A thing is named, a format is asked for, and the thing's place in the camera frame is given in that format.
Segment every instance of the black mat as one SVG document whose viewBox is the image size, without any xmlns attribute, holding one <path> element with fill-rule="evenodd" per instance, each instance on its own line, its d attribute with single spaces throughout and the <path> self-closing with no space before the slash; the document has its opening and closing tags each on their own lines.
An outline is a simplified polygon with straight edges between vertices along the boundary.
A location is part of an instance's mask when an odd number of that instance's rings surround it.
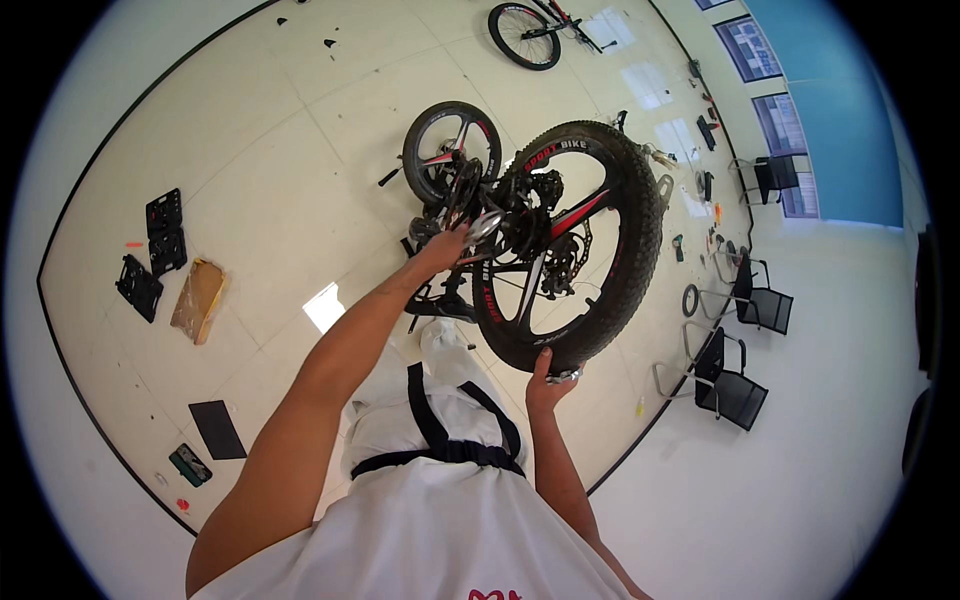
<svg viewBox="0 0 960 600">
<path fill-rule="evenodd" d="M 237 430 L 233 428 L 233 421 L 222 400 L 190 404 L 190 413 L 213 460 L 247 458 L 247 451 L 240 442 Z"/>
</svg>

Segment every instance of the bicycle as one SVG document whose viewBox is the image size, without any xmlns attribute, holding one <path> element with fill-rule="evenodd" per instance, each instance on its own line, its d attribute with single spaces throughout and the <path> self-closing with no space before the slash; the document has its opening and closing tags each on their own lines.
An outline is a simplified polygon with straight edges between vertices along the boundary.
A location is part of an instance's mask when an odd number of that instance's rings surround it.
<svg viewBox="0 0 960 600">
<path fill-rule="evenodd" d="M 548 23 L 539 12 L 515 2 L 493 8 L 487 17 L 487 27 L 493 42 L 507 58 L 522 67 L 545 71 L 560 60 L 560 37 L 557 32 L 572 29 L 577 41 L 603 54 L 604 48 L 616 45 L 616 40 L 601 47 L 580 29 L 583 19 L 572 19 L 560 8 L 557 0 L 533 0 L 553 23 Z"/>
<path fill-rule="evenodd" d="M 554 127 L 517 152 L 498 176 L 501 151 L 493 122 L 477 107 L 445 102 L 414 121 L 401 158 L 407 183 L 423 202 L 423 216 L 411 222 L 405 240 L 408 253 L 442 230 L 471 222 L 468 246 L 443 284 L 445 292 L 430 297 L 424 284 L 407 312 L 477 323 L 493 352 L 522 371 L 532 372 L 540 350 L 549 345 L 556 380 L 577 376 L 579 365 L 609 344 L 636 312 L 657 264 L 665 204 L 644 156 L 614 127 L 594 121 Z M 566 202 L 565 187 L 560 171 L 547 171 L 551 162 L 577 174 L 570 178 L 574 188 L 592 191 L 557 211 L 561 200 Z M 552 315 L 556 304 L 545 302 L 573 296 L 573 286 L 581 283 L 574 279 L 594 241 L 589 220 L 602 218 L 608 208 L 619 218 L 616 244 L 604 240 L 611 252 L 601 260 L 610 261 L 609 269 L 599 285 L 586 283 L 599 296 L 586 298 L 585 312 L 569 323 L 542 330 L 548 320 L 532 315 Z M 612 227 L 612 221 L 598 223 Z M 602 275 L 601 268 L 595 273 Z M 468 271 L 473 305 L 457 292 Z"/>
</svg>

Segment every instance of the black belt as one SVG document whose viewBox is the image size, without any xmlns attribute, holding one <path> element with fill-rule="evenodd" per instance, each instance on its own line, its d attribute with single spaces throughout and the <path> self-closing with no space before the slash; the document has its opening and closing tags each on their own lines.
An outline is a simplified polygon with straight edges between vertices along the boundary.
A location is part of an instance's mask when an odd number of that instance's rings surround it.
<svg viewBox="0 0 960 600">
<path fill-rule="evenodd" d="M 509 453 L 498 445 L 483 445 L 470 440 L 450 440 L 446 429 L 427 403 L 426 393 L 423 391 L 423 364 L 417 363 L 407 367 L 407 394 L 410 397 L 410 410 L 414 414 L 417 427 L 420 428 L 420 433 L 430 447 L 426 450 L 404 450 L 373 456 L 354 467 L 350 472 L 350 479 L 356 479 L 357 476 L 378 468 L 406 465 L 420 456 L 444 463 L 476 463 L 481 467 L 505 468 L 526 477 L 523 469 L 516 463 L 516 456 L 520 451 L 520 434 L 514 422 L 508 419 L 496 402 L 472 381 L 460 386 L 460 389 L 493 413 L 500 424 L 500 432 L 509 448 Z"/>
</svg>

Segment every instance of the red logo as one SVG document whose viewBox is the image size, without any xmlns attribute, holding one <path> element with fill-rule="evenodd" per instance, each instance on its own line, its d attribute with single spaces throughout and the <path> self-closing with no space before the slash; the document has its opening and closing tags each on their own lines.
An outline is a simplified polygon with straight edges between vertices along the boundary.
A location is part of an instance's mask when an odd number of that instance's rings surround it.
<svg viewBox="0 0 960 600">
<path fill-rule="evenodd" d="M 496 302 L 493 301 L 493 296 L 490 293 L 490 288 L 486 285 L 483 288 L 484 300 L 487 301 L 487 310 L 490 311 L 490 316 L 493 318 L 494 323 L 500 323 L 503 321 L 503 317 L 500 316 L 500 313 L 496 311 Z"/>
<path fill-rule="evenodd" d="M 553 144 L 552 146 L 547 146 L 543 150 L 539 151 L 536 156 L 531 158 L 529 162 L 523 165 L 523 170 L 529 172 L 531 169 L 534 168 L 534 165 L 536 165 L 538 162 L 540 162 L 547 156 L 552 155 L 555 152 L 557 152 L 557 144 Z"/>
<path fill-rule="evenodd" d="M 508 600 L 521 600 L 522 598 L 523 596 L 518 596 L 516 595 L 515 591 L 513 591 L 512 589 L 510 590 L 510 596 Z M 470 591 L 470 598 L 468 598 L 467 600 L 504 600 L 504 598 L 503 598 L 503 592 L 500 591 L 499 589 L 495 589 L 494 591 L 490 592 L 487 595 L 482 594 L 477 589 L 472 589 Z"/>
</svg>

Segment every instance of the white floor tile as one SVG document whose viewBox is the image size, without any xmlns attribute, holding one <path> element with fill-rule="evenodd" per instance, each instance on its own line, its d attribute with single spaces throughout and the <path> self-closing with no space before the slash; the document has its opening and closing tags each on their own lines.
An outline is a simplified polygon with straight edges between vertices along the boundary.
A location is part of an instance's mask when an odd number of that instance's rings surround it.
<svg viewBox="0 0 960 600">
<path fill-rule="evenodd" d="M 63 359 L 67 365 L 74 365 L 75 362 L 82 364 L 86 359 L 107 313 L 100 290 L 91 281 L 83 262 L 83 254 L 69 248 L 70 237 L 69 233 L 62 239 L 58 236 L 44 266 L 40 285 Z M 120 275 L 122 267 L 123 261 L 119 260 L 116 276 Z M 115 287 L 113 294 L 119 296 Z M 47 335 L 47 332 L 43 330 L 36 334 Z"/>
<path fill-rule="evenodd" d="M 275 361 L 259 350 L 209 400 L 224 402 L 233 427 L 249 452 L 288 389 Z"/>
<path fill-rule="evenodd" d="M 560 64 L 542 73 L 513 64 L 493 45 L 486 19 L 495 4 L 272 5 L 179 67 L 133 112 L 86 174 L 41 281 L 50 319 L 110 439 L 148 487 L 195 528 L 232 487 L 243 461 L 210 459 L 188 404 L 223 399 L 250 449 L 321 338 L 303 306 L 335 283 L 337 300 L 349 308 L 406 259 L 398 239 L 420 214 L 420 203 L 402 174 L 383 188 L 375 184 L 398 165 L 414 118 L 441 101 L 484 110 L 499 130 L 505 160 L 556 125 L 610 122 L 621 109 L 629 111 L 626 134 L 634 142 L 664 150 L 670 144 L 684 155 L 680 168 L 669 171 L 676 183 L 643 302 L 614 343 L 588 361 L 585 376 L 557 408 L 585 484 L 612 465 L 660 408 L 650 366 L 658 360 L 684 365 L 685 286 L 727 289 L 712 263 L 704 266 L 699 259 L 708 256 L 705 238 L 713 220 L 694 216 L 700 207 L 698 170 L 715 176 L 713 198 L 723 208 L 718 232 L 737 247 L 747 243 L 749 216 L 737 204 L 739 183 L 727 171 L 732 155 L 726 139 L 719 132 L 716 151 L 706 150 L 695 124 L 699 114 L 707 115 L 703 90 L 688 84 L 686 57 L 648 3 L 564 0 L 567 11 L 587 21 L 585 31 L 601 43 L 602 36 L 616 35 L 618 45 L 593 55 L 562 34 Z M 279 16 L 288 19 L 282 26 L 276 24 Z M 325 38 L 337 43 L 327 48 Z M 684 128 L 689 136 L 681 139 L 677 130 Z M 658 164 L 652 169 L 655 177 L 668 172 Z M 563 202 L 576 202 L 598 184 L 588 167 L 562 171 Z M 128 249 L 126 243 L 146 243 L 144 205 L 173 187 L 186 201 L 189 258 L 213 260 L 228 274 L 201 347 L 168 325 L 189 266 L 161 279 L 165 290 L 153 324 L 113 285 L 125 253 L 149 264 L 145 247 Z M 535 305 L 535 330 L 565 324 L 586 309 L 583 298 L 595 296 L 593 286 L 602 285 L 611 264 L 618 223 L 615 212 L 591 219 L 594 242 L 575 284 L 577 295 L 544 300 L 542 309 Z M 671 247 L 679 234 L 684 262 L 677 262 Z M 499 287 L 501 305 L 515 310 L 519 290 Z M 471 299 L 469 283 L 461 292 Z M 702 310 L 694 319 L 708 321 Z M 431 319 L 420 319 L 407 335 L 411 321 L 400 316 L 391 343 L 414 363 L 421 360 L 420 331 Z M 504 365 L 476 325 L 458 328 L 477 345 L 478 363 L 529 436 L 524 394 L 530 374 Z M 706 333 L 691 333 L 695 350 Z M 678 379 L 665 373 L 665 391 Z M 342 421 L 339 433 L 345 432 Z M 214 472 L 197 489 L 167 459 L 181 442 Z M 337 448 L 342 450 L 340 437 Z M 532 465 L 528 470 L 532 481 Z M 331 471 L 317 517 L 348 488 L 342 473 Z M 181 511 L 178 498 L 191 508 Z"/>
<path fill-rule="evenodd" d="M 134 470 L 172 451 L 167 448 L 180 432 L 137 374 L 108 320 L 101 322 L 86 356 L 71 367 L 90 412 Z"/>
<path fill-rule="evenodd" d="M 110 140 L 114 152 L 126 155 L 131 175 L 165 182 L 146 197 L 129 196 L 130 202 L 145 204 L 172 187 L 188 201 L 260 135 L 302 108 L 260 38 L 259 30 L 271 25 L 276 29 L 261 16 L 218 36 L 161 82 Z"/>
<path fill-rule="evenodd" d="M 307 354 L 321 337 L 320 330 L 301 310 L 276 336 L 263 345 L 264 354 L 273 359 L 274 366 L 280 373 L 284 393 L 290 389 Z"/>
<path fill-rule="evenodd" d="M 556 125 L 597 114 L 587 91 L 563 61 L 548 71 L 531 73 L 510 62 L 489 34 L 446 48 L 518 149 Z"/>
<path fill-rule="evenodd" d="M 107 317 L 147 389 L 182 429 L 193 420 L 187 405 L 209 400 L 257 348 L 229 306 L 217 310 L 202 346 L 171 327 L 169 314 L 158 312 L 148 324 L 132 306 L 117 302 Z"/>
<path fill-rule="evenodd" d="M 487 33 L 487 16 L 497 0 L 406 0 L 410 9 L 420 18 L 441 43 Z"/>
<path fill-rule="evenodd" d="M 630 382 L 619 379 L 605 392 L 603 401 L 584 412 L 577 423 L 561 426 L 566 448 L 585 488 L 613 466 L 642 430 L 638 428 L 643 417 L 636 415 L 636 405 Z"/>
<path fill-rule="evenodd" d="M 353 201 L 342 171 L 302 111 L 184 208 L 191 240 L 226 270 L 226 302 L 259 345 L 386 237 L 376 216 Z"/>
<path fill-rule="evenodd" d="M 264 19 L 262 35 L 307 104 L 440 44 L 403 2 L 328 0 L 293 9 L 272 7 L 289 20 L 277 27 Z M 337 43 L 327 48 L 325 39 Z"/>
</svg>

